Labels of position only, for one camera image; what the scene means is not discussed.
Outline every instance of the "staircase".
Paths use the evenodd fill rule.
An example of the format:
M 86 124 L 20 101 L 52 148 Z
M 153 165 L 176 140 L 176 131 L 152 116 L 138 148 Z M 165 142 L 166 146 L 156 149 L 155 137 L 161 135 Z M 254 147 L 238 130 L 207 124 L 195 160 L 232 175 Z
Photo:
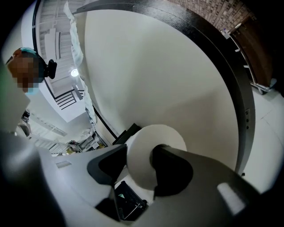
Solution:
M 60 143 L 57 141 L 48 140 L 33 134 L 30 134 L 28 136 L 28 139 L 36 146 L 48 149 L 52 155 L 58 155 L 58 154 L 67 154 L 67 150 L 69 148 L 74 148 L 75 150 L 79 150 L 82 152 L 82 150 L 77 145 L 71 145 L 71 144 L 65 144 Z

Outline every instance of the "black trim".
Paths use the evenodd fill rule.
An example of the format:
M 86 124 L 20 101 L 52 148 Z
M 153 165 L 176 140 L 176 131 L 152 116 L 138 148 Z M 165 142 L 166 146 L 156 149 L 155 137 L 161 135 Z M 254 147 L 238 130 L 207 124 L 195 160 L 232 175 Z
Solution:
M 60 47 L 61 45 L 61 32 L 58 33 L 58 46 Z
M 72 97 L 72 95 L 71 95 L 71 97 L 69 97 L 69 98 L 67 98 L 67 99 L 63 100 L 62 102 L 65 102 L 65 101 L 67 101 L 67 100 L 68 100 L 68 99 L 70 99 L 70 98 L 74 99 L 74 97 Z
M 64 103 L 63 105 L 61 105 L 61 106 L 59 106 L 59 107 L 62 107 L 62 106 L 64 106 L 64 105 L 66 105 L 67 103 L 71 102 L 71 101 L 73 101 L 73 100 L 70 100 L 70 101 Z
M 106 122 L 103 120 L 102 116 L 99 115 L 98 111 L 96 110 L 96 108 L 94 107 L 93 105 L 93 108 L 94 108 L 94 112 L 95 114 L 98 116 L 98 118 L 102 121 L 103 125 L 106 127 L 106 129 L 111 133 L 111 135 L 117 139 L 117 136 L 114 134 L 114 132 L 109 128 L 109 126 L 106 124 Z
M 113 142 L 112 145 L 116 144 L 125 144 L 125 142 L 133 135 L 135 135 L 141 127 L 136 124 L 133 124 L 127 131 L 124 131 L 120 136 Z
M 37 0 L 35 4 L 34 14 L 32 16 L 32 42 L 34 44 L 34 50 L 36 52 L 38 52 L 37 43 L 36 43 L 36 15 L 39 9 L 39 5 L 40 5 L 40 0 Z
M 53 147 L 55 147 L 56 144 L 52 145 L 48 150 L 51 150 Z
M 61 110 L 63 110 L 63 109 L 65 109 L 65 108 L 67 108 L 67 107 L 73 105 L 74 103 L 76 103 L 76 102 L 71 103 L 70 105 L 68 105 L 68 106 L 66 106 L 66 107 L 64 107 L 64 108 L 62 108 Z
M 62 97 L 62 98 L 60 98 L 60 99 L 58 99 L 58 100 L 55 100 L 55 101 L 56 101 L 56 102 L 59 102 L 60 100 L 66 98 L 66 97 L 68 97 L 68 96 L 70 96 L 70 95 L 72 95 L 72 93 L 70 93 L 70 94 L 68 94 L 68 95 L 66 95 L 66 96 L 64 96 L 64 97 Z
M 193 11 L 161 0 L 98 0 L 77 9 L 74 14 L 91 10 L 124 10 L 156 18 L 191 39 L 210 58 L 231 95 L 237 116 L 239 149 L 235 171 L 241 173 L 249 159 L 255 129 L 255 107 L 247 74 L 227 47 L 226 39 L 208 21 Z M 250 110 L 247 129 L 245 112 Z
M 64 92 L 63 94 L 57 96 L 55 99 L 58 99 L 58 98 L 60 98 L 60 97 L 62 97 L 62 96 L 64 96 L 64 95 L 66 95 L 66 94 L 68 94 L 68 93 L 71 93 L 72 91 L 74 91 L 74 89 L 69 90 L 69 91 L 67 91 L 67 92 Z
M 114 186 L 126 164 L 126 154 L 126 145 L 120 145 L 89 161 L 87 171 L 99 184 Z
M 46 80 L 43 79 L 43 81 L 45 82 L 45 85 L 46 85 L 47 89 L 49 90 L 49 93 L 52 95 L 53 99 L 55 100 L 54 94 L 52 93 L 52 91 L 51 91 L 50 87 L 48 86 Z
M 181 151 L 165 145 L 158 145 L 153 149 L 152 165 L 156 171 L 158 183 L 154 190 L 155 196 L 176 195 L 184 190 L 193 178 L 191 164 L 172 153 L 171 150 Z

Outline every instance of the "headphones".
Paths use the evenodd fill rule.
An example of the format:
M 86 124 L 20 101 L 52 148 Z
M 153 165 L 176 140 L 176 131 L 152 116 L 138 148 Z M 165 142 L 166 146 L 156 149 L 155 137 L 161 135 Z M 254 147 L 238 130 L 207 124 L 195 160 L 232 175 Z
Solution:
M 44 68 L 44 73 L 43 73 L 44 77 L 49 77 L 50 79 L 54 79 L 56 68 L 57 68 L 57 63 L 54 60 L 51 59 L 51 60 L 49 60 L 48 65 L 47 64 L 45 64 L 45 65 L 46 65 L 46 67 Z
M 46 77 L 49 77 L 50 79 L 54 79 L 56 68 L 57 68 L 57 63 L 54 60 L 51 59 L 49 60 L 48 64 L 46 64 L 44 59 L 35 50 L 29 47 L 21 47 L 19 49 L 23 53 L 29 53 L 29 54 L 36 56 L 41 61 L 41 65 L 43 67 L 43 79 Z M 10 59 L 6 62 L 6 64 L 8 64 L 13 59 L 14 59 L 14 56 L 12 55 Z

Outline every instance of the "ceiling light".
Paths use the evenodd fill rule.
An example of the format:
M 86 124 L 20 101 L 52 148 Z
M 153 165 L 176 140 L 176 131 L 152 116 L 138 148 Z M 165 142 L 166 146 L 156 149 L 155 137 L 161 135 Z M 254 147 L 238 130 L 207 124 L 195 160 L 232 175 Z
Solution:
M 241 26 L 241 23 L 239 23 L 236 27 L 235 27 L 235 29 L 237 29 L 238 27 L 240 27 Z
M 78 73 L 78 70 L 77 69 L 73 69 L 72 71 L 71 71 L 71 76 L 78 76 L 79 75 L 79 73 Z

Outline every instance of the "torn paper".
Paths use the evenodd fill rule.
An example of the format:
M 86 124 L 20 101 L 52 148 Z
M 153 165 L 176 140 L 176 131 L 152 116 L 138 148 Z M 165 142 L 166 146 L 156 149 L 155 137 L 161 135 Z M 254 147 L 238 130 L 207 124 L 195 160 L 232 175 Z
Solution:
M 70 11 L 68 1 L 64 5 L 64 12 L 70 20 L 72 57 L 73 57 L 76 68 L 79 69 L 80 65 L 82 64 L 84 55 L 83 55 L 83 52 L 81 50 L 80 41 L 79 41 L 79 37 L 78 37 L 78 33 L 77 33 L 76 20 L 75 20 L 74 15 Z M 95 117 L 95 112 L 94 112 L 92 100 L 91 100 L 90 95 L 88 93 L 88 87 L 85 84 L 81 75 L 80 75 L 80 80 L 81 80 L 81 83 L 82 83 L 83 88 L 84 88 L 84 101 L 85 101 L 86 112 L 87 112 L 87 114 L 90 118 L 90 122 L 93 126 L 93 129 L 95 129 L 96 117 Z

